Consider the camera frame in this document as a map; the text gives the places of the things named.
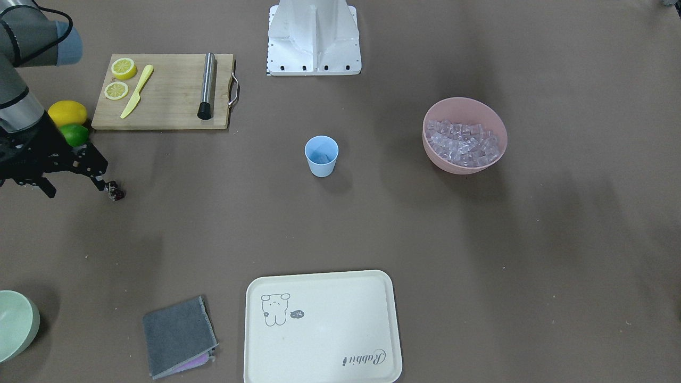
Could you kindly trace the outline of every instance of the wooden cutting board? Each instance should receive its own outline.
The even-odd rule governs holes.
[[[135,61],[137,74],[124,80],[130,92],[123,99],[112,101],[104,96],[106,85],[120,81],[111,73],[111,65],[121,57]],[[92,119],[94,129],[161,130],[161,129],[226,129],[229,121],[229,87],[234,71],[234,55],[215,55],[217,76],[213,118],[196,117],[201,102],[206,55],[115,54],[103,70],[104,83]],[[145,65],[154,65],[154,72],[144,85],[142,99],[126,118],[121,118],[130,95],[137,86]]]

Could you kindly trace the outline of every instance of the gray cloth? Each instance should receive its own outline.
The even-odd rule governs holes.
[[[152,379],[173,374],[218,344],[200,296],[148,313],[142,325]]]

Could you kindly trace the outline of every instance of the green bowl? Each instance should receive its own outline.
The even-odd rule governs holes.
[[[0,363],[19,355],[40,327],[35,303],[16,291],[0,291]]]

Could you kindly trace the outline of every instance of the lemon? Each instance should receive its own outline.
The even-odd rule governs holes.
[[[66,142],[74,148],[84,144],[90,135],[90,131],[85,126],[75,123],[62,126],[59,131],[64,135]]]
[[[111,73],[119,80],[127,80],[133,78],[137,74],[137,67],[135,61],[127,57],[118,59],[111,64]]]
[[[106,88],[104,89],[104,95],[108,99],[121,99],[125,96],[127,96],[128,93],[128,86],[124,82],[116,81],[112,82],[111,84],[107,85]]]
[[[55,102],[47,109],[47,114],[57,127],[70,123],[82,125],[87,121],[87,109],[81,103],[70,99]]]

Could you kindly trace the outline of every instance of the black rolling pin end cap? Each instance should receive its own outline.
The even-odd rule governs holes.
[[[199,104],[199,112],[196,115],[201,120],[210,120],[212,118],[210,115],[210,104],[208,102]]]

